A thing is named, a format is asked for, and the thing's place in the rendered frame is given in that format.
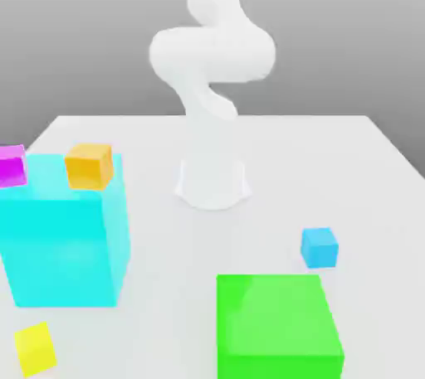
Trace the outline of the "large green box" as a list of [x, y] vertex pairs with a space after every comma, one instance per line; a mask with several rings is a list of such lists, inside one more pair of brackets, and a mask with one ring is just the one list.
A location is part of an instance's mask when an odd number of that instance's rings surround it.
[[217, 379], [341, 379], [318, 275], [218, 275]]

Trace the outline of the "small magenta cube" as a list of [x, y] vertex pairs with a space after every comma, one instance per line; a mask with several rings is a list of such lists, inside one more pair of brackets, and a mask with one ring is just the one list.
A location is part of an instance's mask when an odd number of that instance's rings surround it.
[[0, 188], [27, 185], [27, 158], [22, 144], [0, 146]]

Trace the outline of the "small orange cube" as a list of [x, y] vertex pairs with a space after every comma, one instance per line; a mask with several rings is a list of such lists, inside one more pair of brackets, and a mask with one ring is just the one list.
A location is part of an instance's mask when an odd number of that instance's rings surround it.
[[114, 176], [112, 147], [104, 143], [78, 143], [65, 156], [69, 187], [103, 191]]

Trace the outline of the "small yellow cube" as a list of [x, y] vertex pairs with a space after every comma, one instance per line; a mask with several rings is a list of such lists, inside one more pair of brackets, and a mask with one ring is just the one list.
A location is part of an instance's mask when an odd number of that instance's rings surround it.
[[56, 354], [46, 322], [15, 332], [14, 339], [24, 377], [33, 376], [56, 366]]

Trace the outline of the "large cyan box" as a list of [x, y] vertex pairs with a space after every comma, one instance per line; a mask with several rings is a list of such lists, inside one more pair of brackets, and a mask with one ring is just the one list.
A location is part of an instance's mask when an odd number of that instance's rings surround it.
[[31, 154], [0, 188], [0, 256], [16, 306], [114, 307], [130, 258], [122, 158], [105, 190], [72, 190], [60, 154]]

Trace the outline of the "small blue cube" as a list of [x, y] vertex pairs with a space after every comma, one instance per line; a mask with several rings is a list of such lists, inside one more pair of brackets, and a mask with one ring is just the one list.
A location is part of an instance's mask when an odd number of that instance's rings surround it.
[[306, 228], [302, 231], [300, 252], [309, 269], [333, 268], [339, 243], [329, 227]]

